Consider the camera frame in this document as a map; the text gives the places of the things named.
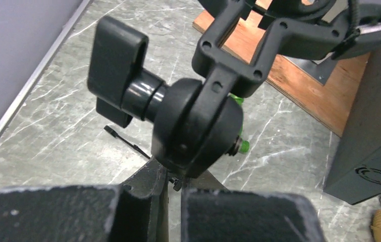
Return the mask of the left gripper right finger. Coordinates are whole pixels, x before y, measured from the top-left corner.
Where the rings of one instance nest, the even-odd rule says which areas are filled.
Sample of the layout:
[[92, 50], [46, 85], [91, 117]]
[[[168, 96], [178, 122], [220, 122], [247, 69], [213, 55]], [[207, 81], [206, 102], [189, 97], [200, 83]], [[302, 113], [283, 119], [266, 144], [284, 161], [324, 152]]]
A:
[[302, 195], [228, 190], [212, 174], [183, 179], [181, 241], [325, 241]]

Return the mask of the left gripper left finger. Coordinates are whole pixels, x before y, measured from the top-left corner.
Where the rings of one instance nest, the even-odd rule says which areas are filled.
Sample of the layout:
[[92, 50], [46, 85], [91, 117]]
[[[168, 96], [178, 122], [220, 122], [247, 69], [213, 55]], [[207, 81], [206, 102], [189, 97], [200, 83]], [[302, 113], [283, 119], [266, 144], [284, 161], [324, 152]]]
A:
[[168, 239], [168, 175], [154, 159], [120, 184], [0, 190], [0, 241]]

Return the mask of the black tripod shock-mount stand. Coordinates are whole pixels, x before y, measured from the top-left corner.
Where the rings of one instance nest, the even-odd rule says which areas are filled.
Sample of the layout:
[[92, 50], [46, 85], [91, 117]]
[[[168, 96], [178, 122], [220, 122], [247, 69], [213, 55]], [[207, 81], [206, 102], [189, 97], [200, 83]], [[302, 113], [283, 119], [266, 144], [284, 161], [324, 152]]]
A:
[[[197, 42], [192, 69], [203, 81], [172, 85], [144, 68], [149, 38], [110, 16], [96, 26], [87, 87], [96, 111], [122, 128], [137, 118], [153, 124], [151, 153], [175, 182], [200, 177], [232, 148], [247, 98], [267, 79], [277, 55], [334, 61], [366, 54], [381, 43], [381, 1], [348, 1], [332, 20], [334, 1], [201, 1], [214, 18]], [[239, 20], [254, 11], [265, 31], [249, 62], [223, 49]]]

